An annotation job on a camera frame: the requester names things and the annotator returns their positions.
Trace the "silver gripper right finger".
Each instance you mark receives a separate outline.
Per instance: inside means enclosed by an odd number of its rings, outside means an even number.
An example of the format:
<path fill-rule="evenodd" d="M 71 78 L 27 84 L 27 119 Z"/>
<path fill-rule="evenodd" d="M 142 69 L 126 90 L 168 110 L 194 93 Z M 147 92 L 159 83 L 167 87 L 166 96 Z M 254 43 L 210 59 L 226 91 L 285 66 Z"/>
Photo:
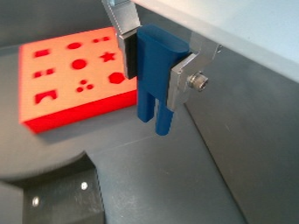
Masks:
<path fill-rule="evenodd" d="M 206 66 L 212 62 L 220 50 L 220 44 L 203 37 L 195 31 L 191 33 L 191 54 L 172 67 L 167 95 L 167 108 L 175 111 L 190 97 L 191 90 L 202 91 L 208 83 L 203 75 Z"/>

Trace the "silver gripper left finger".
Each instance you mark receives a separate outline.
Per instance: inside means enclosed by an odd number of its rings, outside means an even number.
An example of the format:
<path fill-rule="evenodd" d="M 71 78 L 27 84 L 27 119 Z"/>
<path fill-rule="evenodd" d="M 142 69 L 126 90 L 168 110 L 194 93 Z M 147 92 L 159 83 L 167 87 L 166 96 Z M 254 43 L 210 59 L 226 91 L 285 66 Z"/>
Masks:
<path fill-rule="evenodd" d="M 126 77 L 136 77 L 136 31 L 140 20 L 131 0 L 102 0 L 110 21 L 116 30 L 118 46 L 123 53 Z"/>

